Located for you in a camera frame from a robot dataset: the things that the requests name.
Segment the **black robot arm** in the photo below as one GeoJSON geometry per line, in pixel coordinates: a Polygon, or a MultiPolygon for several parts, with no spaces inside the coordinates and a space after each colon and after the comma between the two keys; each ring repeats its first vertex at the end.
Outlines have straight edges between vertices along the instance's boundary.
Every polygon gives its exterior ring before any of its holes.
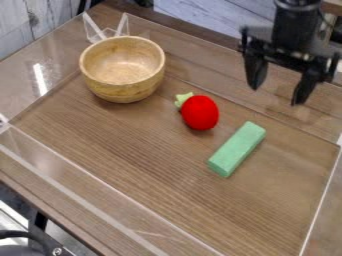
{"type": "Polygon", "coordinates": [[[293,92],[292,105],[305,104],[317,85],[332,82],[342,51],[325,45],[320,26],[325,22],[322,0],[274,0],[272,27],[241,28],[240,52],[245,59],[248,84],[257,90],[273,63],[302,74],[293,92]]]}

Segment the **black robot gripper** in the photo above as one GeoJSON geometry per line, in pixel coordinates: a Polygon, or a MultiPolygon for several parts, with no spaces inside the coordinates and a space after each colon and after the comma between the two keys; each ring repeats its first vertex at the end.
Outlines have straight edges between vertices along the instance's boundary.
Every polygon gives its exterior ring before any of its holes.
{"type": "Polygon", "coordinates": [[[244,26],[241,28],[240,52],[245,59],[248,84],[257,90],[265,82],[269,64],[273,63],[302,74],[296,87],[292,105],[305,104],[320,82],[332,82],[337,74],[342,50],[329,46],[314,36],[300,48],[277,45],[273,40],[273,28],[244,26]],[[321,70],[310,68],[314,64],[321,70]]]}

